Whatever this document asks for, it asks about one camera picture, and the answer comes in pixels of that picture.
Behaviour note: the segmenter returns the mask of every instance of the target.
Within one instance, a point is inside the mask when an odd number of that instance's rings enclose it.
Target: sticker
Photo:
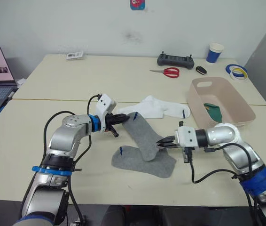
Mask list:
[[[143,10],[146,7],[146,0],[130,0],[132,10]]]

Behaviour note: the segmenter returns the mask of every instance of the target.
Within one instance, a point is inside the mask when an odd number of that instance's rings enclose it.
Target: green cloth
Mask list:
[[[222,113],[221,110],[219,109],[219,106],[209,103],[204,103],[204,107],[213,120],[217,122],[222,122]]]

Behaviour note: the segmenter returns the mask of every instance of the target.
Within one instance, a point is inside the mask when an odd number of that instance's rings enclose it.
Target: gray sock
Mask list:
[[[144,161],[136,147],[122,146],[113,155],[112,166],[123,170],[149,173],[159,178],[169,178],[176,160],[169,156],[166,149],[160,150],[152,161]]]
[[[163,137],[158,135],[138,112],[128,115],[130,118],[123,123],[124,128],[136,142],[143,159],[145,161],[153,160],[159,151],[156,142]]]

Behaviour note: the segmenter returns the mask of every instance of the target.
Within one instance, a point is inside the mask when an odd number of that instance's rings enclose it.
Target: scissors handle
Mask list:
[[[175,79],[175,78],[179,77],[179,72],[180,71],[177,67],[168,67],[168,68],[164,69],[163,74],[169,78]]]

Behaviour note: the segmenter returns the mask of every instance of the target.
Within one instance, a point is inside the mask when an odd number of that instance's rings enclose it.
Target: red scissors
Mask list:
[[[150,70],[150,72],[163,73],[165,76],[175,79],[179,77],[179,69],[177,67],[168,67],[162,71]]]

